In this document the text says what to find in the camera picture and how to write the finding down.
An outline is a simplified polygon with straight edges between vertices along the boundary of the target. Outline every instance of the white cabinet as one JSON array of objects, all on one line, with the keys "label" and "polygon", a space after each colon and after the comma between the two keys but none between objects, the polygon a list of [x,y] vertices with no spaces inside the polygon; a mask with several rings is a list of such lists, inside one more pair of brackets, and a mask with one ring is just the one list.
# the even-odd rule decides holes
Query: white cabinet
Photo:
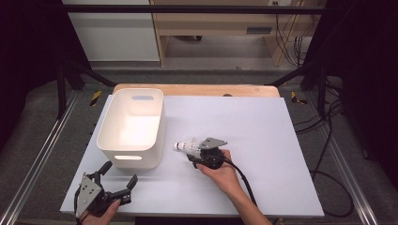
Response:
[{"label": "white cabinet", "polygon": [[[63,0],[66,4],[149,5],[147,0]],[[160,61],[150,13],[70,13],[89,61]]]}]

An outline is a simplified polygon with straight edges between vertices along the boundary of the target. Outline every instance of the human arm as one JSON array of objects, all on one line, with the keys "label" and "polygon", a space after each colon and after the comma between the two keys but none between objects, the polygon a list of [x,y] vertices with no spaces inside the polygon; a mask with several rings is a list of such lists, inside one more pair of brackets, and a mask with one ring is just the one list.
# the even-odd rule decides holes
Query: human arm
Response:
[{"label": "human arm", "polygon": [[[222,152],[226,158],[232,160],[228,150],[222,150]],[[224,162],[218,170],[211,170],[202,164],[197,164],[197,168],[210,177],[219,189],[225,193],[246,225],[271,224],[243,191],[237,180],[237,173],[234,167]]]},{"label": "human arm", "polygon": [[120,200],[114,201],[111,205],[109,205],[102,217],[95,217],[85,211],[80,217],[80,220],[83,221],[82,225],[109,225],[112,218],[115,216],[119,205]]}]

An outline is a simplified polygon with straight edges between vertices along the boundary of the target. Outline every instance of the white table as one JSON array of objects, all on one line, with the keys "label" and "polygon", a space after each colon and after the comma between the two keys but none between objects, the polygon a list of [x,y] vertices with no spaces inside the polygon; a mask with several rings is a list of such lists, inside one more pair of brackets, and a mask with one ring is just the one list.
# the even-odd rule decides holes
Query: white table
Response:
[{"label": "white table", "polygon": [[[266,216],[324,216],[283,98],[166,96],[164,109],[166,134],[161,164],[152,170],[113,167],[101,177],[105,190],[118,191],[137,173],[132,203],[121,206],[119,213],[136,217],[236,217],[236,209],[216,185],[195,170],[184,154],[173,150],[174,143],[190,137],[213,137],[228,141],[223,148],[231,151],[234,162],[245,173]],[[83,173],[97,171],[108,160],[96,145],[103,116],[61,212],[73,214],[73,195]]]}]

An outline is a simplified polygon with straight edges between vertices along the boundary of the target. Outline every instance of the human hand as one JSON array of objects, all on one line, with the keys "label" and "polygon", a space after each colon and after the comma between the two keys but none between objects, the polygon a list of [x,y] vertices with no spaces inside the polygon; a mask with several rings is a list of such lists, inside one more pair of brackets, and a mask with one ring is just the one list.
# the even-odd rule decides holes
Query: human hand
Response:
[{"label": "human hand", "polygon": [[[231,154],[228,150],[222,150],[224,156],[231,159]],[[220,190],[229,195],[242,190],[239,181],[237,180],[237,172],[230,164],[224,162],[218,170],[211,170],[209,167],[196,164],[196,167],[205,175],[210,177],[214,183],[217,184]]]},{"label": "human hand", "polygon": [[109,205],[102,217],[95,217],[86,212],[86,214],[81,216],[81,219],[83,220],[82,225],[109,225],[112,218],[115,216],[119,205],[120,200],[114,201],[111,205]]}]

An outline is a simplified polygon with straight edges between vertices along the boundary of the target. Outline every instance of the aluminum rail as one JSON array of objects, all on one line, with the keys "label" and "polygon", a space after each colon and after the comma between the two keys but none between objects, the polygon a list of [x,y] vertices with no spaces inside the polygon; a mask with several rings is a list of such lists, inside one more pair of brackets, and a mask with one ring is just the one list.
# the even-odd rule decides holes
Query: aluminum rail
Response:
[{"label": "aluminum rail", "polygon": [[26,200],[28,199],[29,194],[33,189],[33,186],[36,184],[49,155],[54,149],[59,135],[61,134],[65,124],[67,123],[71,112],[73,111],[79,95],[79,91],[72,91],[64,116],[56,120],[52,131],[50,132],[43,146],[41,147],[40,152],[38,153],[35,162],[31,166],[26,177],[24,178],[23,183],[21,184],[11,203],[8,205],[7,210],[0,217],[1,225],[12,225],[17,220],[17,217],[21,213],[21,210],[23,209],[23,206],[26,203]]},{"label": "aluminum rail", "polygon": [[42,5],[43,8],[84,13],[217,13],[217,14],[298,14],[324,15],[340,12],[325,7],[253,7],[186,5]]},{"label": "aluminum rail", "polygon": [[[313,108],[313,111],[315,112],[315,114],[317,114],[317,108],[315,106],[316,97],[314,93],[311,94],[308,92],[304,93],[306,98],[309,100],[309,103]],[[322,126],[322,131],[324,138],[326,140],[328,138],[328,134],[330,131],[328,123]],[[364,225],[377,225],[378,222],[375,217],[375,213],[373,212],[371,206],[366,200],[366,197],[363,194],[362,189],[360,188],[360,184],[358,184],[357,179],[355,178],[350,167],[348,166],[348,163],[345,160],[343,153],[340,150],[336,140],[333,138],[332,134],[329,141],[329,150],[334,160],[334,163],[336,164],[337,170],[339,171],[339,174],[342,176],[345,187],[348,189],[354,200],[354,204],[357,208],[357,212],[358,215],[360,216],[360,219],[362,220],[362,223]]]}]

